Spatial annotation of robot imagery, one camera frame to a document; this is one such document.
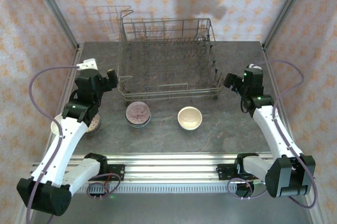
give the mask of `purple cable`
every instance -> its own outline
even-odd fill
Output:
[[[50,164],[52,163],[52,161],[54,160],[58,150],[60,149],[61,146],[61,142],[62,142],[62,138],[63,138],[63,131],[62,131],[62,126],[60,123],[58,123],[57,120],[55,120],[52,116],[50,116],[49,114],[47,114],[45,111],[43,111],[38,104],[35,102],[35,99],[33,97],[33,82],[34,80],[42,73],[48,71],[48,70],[54,70],[54,69],[76,69],[78,68],[78,66],[57,66],[57,67],[50,67],[44,70],[41,70],[40,72],[38,72],[37,74],[35,74],[35,76],[32,78],[31,82],[29,83],[29,97],[34,105],[34,107],[45,117],[47,117],[48,119],[52,120],[54,123],[56,123],[57,127],[58,127],[58,132],[60,133],[60,137],[58,139],[58,143],[57,146],[53,152],[53,154],[51,155],[50,159],[48,160],[48,162],[46,163],[45,167],[42,169],[41,174],[39,175],[39,177],[37,178],[37,181],[34,184],[34,187],[32,189],[32,193],[31,196],[29,197],[29,201],[27,204],[27,215],[26,215],[26,221],[27,224],[31,223],[30,217],[31,217],[31,209],[32,209],[32,204],[33,204],[33,199],[34,196],[36,194],[36,190],[37,190],[37,186],[40,183],[40,181],[42,180],[42,177],[44,176],[44,174],[46,173],[47,169],[49,168]],[[52,221],[52,217],[50,217],[50,219],[48,220],[48,223],[50,223]]]
[[[118,186],[120,185],[121,183],[121,177],[116,174],[116,173],[106,173],[106,174],[101,174],[101,175],[97,175],[95,177],[92,177],[92,178],[101,178],[101,177],[106,177],[106,176],[114,176],[114,177],[117,177],[118,178],[118,184],[115,186],[114,189],[112,189],[111,191],[108,191],[107,187],[103,184],[103,183],[100,183],[100,182],[95,182],[95,183],[92,183],[90,184],[87,188],[86,188],[86,194],[92,198],[92,199],[96,199],[96,196],[91,196],[90,193],[89,193],[89,190],[90,190],[90,187],[93,186],[93,185],[100,185],[100,186],[103,186],[103,188],[107,191],[107,193],[103,196],[100,196],[101,199],[104,199],[106,198],[107,196],[109,196],[110,194],[112,194],[117,188]]]
[[[239,196],[233,194],[232,192],[230,192],[230,183],[233,182],[234,180],[239,180],[239,181],[242,181],[242,182],[246,183],[249,186],[249,190],[251,191],[251,194],[253,193],[253,189],[252,189],[251,185],[245,179],[242,179],[242,178],[232,178],[232,179],[230,179],[230,181],[228,181],[228,184],[227,184],[227,191],[235,199],[239,199],[239,200],[257,199],[257,198],[261,197],[262,195],[264,195],[267,192],[267,190],[264,190],[260,195],[257,195],[257,196],[246,197],[246,198],[239,197]]]
[[[300,81],[298,84],[296,84],[296,85],[292,86],[291,88],[289,88],[289,89],[283,91],[283,92],[277,97],[277,99],[276,99],[276,101],[275,101],[275,103],[274,103],[274,106],[273,106],[273,118],[274,118],[274,123],[275,123],[275,125],[276,125],[276,128],[278,129],[280,135],[282,136],[282,138],[283,138],[285,144],[287,145],[287,147],[289,148],[289,150],[291,151],[291,153],[296,157],[296,159],[298,160],[298,162],[301,164],[301,166],[303,167],[303,169],[304,169],[304,170],[306,171],[306,173],[308,174],[308,176],[309,176],[309,178],[310,178],[310,180],[311,180],[311,183],[312,183],[312,187],[313,187],[313,189],[314,189],[314,199],[313,199],[313,202],[312,202],[312,204],[311,204],[310,206],[306,206],[306,205],[304,205],[304,204],[298,202],[298,201],[297,201],[296,199],[294,199],[293,197],[289,197],[289,198],[290,198],[292,201],[294,201],[296,204],[298,204],[299,206],[301,206],[301,207],[303,207],[303,208],[305,208],[305,209],[311,209],[311,208],[313,208],[313,207],[316,205],[317,197],[318,197],[318,190],[317,190],[317,185],[316,185],[316,183],[315,183],[314,177],[313,177],[313,175],[311,174],[311,172],[309,171],[308,167],[307,167],[307,166],[305,165],[305,163],[302,161],[302,159],[297,155],[297,153],[296,153],[296,152],[294,151],[294,149],[291,147],[289,141],[287,140],[286,136],[285,136],[284,133],[282,132],[282,129],[281,129],[281,127],[280,127],[280,125],[279,125],[279,123],[278,123],[278,121],[277,121],[276,115],[275,115],[275,114],[276,114],[276,107],[277,107],[277,104],[278,104],[278,102],[280,101],[281,97],[283,97],[283,96],[284,96],[285,94],[287,94],[288,92],[294,90],[295,88],[299,87],[299,86],[304,82],[304,75],[303,75],[303,73],[301,72],[301,70],[300,70],[298,67],[296,67],[293,63],[290,63],[290,62],[285,61],[285,60],[277,60],[277,59],[275,59],[275,60],[267,60],[267,61],[260,62],[260,63],[258,63],[258,64],[256,64],[256,65],[261,66],[261,65],[265,65],[265,64],[267,64],[267,63],[273,63],[273,62],[288,64],[288,65],[294,67],[294,68],[300,73],[300,75],[301,75],[301,81]]]

